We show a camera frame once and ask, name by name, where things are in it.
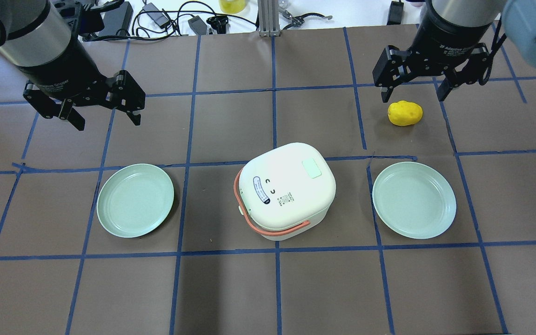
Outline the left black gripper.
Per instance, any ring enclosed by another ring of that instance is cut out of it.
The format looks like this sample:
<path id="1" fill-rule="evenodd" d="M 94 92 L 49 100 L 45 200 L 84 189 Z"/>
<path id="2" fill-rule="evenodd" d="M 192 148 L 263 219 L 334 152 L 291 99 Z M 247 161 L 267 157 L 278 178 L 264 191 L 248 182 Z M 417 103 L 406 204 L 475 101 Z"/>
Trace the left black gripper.
<path id="1" fill-rule="evenodd" d="M 85 119 L 73 103 L 67 100 L 57 103 L 53 98 L 72 98 L 85 93 L 92 85 L 95 105 L 119 110 L 134 125 L 141 125 L 146 93 L 127 70 L 106 78 L 79 41 L 70 41 L 66 50 L 48 63 L 16 68 L 32 82 L 24 85 L 24 99 L 45 119 L 57 117 L 83 131 Z"/>

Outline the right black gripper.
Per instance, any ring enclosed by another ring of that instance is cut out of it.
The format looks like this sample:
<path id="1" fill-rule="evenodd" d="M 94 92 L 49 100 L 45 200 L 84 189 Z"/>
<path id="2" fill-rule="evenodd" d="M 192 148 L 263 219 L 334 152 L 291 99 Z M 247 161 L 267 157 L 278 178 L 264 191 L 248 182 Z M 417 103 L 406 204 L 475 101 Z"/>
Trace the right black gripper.
<path id="1" fill-rule="evenodd" d="M 448 69 L 444 70 L 445 79 L 436 90 L 438 101 L 445 101 L 453 89 L 463 84 L 472 85 L 485 78 L 489 49 L 479 43 L 485 32 L 486 25 L 455 25 L 434 9 L 425 9 L 409 49 L 387 45 L 374 66 L 374 85 L 381 91 L 382 102 L 389 102 L 395 87 L 417 76 L 437 76 L 444 67 Z M 455 67 L 463 63 L 457 71 Z"/>

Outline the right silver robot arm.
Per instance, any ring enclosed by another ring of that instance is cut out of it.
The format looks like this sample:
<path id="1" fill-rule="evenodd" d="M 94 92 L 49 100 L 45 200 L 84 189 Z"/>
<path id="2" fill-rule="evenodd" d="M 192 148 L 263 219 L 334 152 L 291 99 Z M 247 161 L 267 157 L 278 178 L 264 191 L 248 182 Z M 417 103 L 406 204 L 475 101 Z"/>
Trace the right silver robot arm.
<path id="1" fill-rule="evenodd" d="M 374 85 L 388 102 L 401 84 L 442 76 L 436 95 L 444 101 L 461 85 L 485 85 L 506 40 L 536 68 L 536 0 L 426 0 L 408 49 L 383 49 Z"/>

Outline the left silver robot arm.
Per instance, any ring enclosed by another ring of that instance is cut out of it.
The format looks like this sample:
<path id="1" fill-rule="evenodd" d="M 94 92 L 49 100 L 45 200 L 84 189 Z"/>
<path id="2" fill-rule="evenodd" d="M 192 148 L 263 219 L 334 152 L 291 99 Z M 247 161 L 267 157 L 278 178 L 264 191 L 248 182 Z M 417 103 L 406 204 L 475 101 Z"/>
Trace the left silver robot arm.
<path id="1" fill-rule="evenodd" d="M 79 41 L 102 30 L 101 14 L 122 4 L 0 0 L 0 54 L 27 78 L 23 97 L 41 117 L 56 117 L 83 131 L 85 119 L 76 108 L 102 106 L 140 125 L 143 89 L 126 70 L 104 76 Z"/>

